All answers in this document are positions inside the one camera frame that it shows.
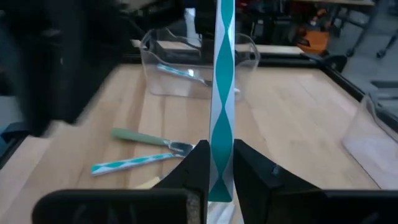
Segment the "wooden table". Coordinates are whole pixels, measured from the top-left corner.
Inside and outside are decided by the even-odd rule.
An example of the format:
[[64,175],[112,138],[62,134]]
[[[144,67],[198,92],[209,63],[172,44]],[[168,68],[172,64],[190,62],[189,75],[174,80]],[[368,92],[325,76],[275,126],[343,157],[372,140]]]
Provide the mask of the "wooden table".
[[[208,138],[209,100],[155,96],[140,65],[121,65],[77,126],[56,124],[47,139],[27,138],[0,170],[0,223],[30,223],[41,196],[58,189],[133,189],[164,174],[170,160],[99,177],[100,162],[167,152],[111,138],[111,128],[195,144]],[[324,189],[376,189],[340,141],[358,102],[324,73],[258,68],[236,104],[236,138]]]

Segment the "transparent plastic bin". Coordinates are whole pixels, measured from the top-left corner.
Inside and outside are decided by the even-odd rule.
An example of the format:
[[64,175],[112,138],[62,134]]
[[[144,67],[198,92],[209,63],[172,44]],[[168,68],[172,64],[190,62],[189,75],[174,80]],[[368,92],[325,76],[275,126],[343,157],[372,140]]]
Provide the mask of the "transparent plastic bin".
[[398,189],[398,94],[366,95],[343,138],[344,147],[382,189]]
[[[235,97],[240,100],[260,55],[250,37],[236,34]],[[147,87],[155,95],[211,98],[213,40],[174,36],[168,29],[150,30],[140,45]]]

